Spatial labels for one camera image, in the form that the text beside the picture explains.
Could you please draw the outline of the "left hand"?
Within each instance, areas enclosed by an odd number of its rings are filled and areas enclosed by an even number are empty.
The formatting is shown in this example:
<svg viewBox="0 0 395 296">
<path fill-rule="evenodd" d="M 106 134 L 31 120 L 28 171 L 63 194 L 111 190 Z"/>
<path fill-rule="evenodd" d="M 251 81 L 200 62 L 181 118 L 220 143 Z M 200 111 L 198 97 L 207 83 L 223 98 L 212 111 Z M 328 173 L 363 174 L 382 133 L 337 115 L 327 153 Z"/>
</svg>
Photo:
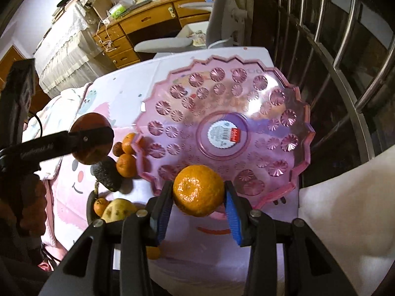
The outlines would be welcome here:
<svg viewBox="0 0 395 296">
<path fill-rule="evenodd" d="M 22 237 L 40 237 L 45 233 L 46 189 L 39 176 L 1 179 L 1 220 L 16 226 Z"/>
</svg>

